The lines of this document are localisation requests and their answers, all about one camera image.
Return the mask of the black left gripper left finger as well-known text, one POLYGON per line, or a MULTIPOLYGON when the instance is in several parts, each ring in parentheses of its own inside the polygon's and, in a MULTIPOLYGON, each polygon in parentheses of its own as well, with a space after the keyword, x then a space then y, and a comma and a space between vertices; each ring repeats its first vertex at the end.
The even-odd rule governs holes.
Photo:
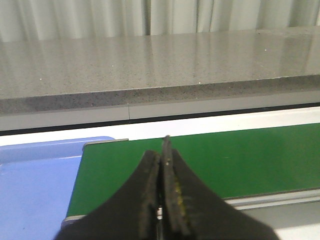
POLYGON ((102 205, 63 227, 58 240, 155 240, 160 155, 144 152, 129 179, 102 205))

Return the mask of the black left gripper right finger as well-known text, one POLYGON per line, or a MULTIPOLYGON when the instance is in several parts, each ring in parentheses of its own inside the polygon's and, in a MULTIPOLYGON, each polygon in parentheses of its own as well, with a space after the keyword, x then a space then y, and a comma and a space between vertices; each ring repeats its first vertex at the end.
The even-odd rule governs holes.
POLYGON ((162 142, 161 193, 168 240, 277 240, 274 230, 226 203, 162 142))

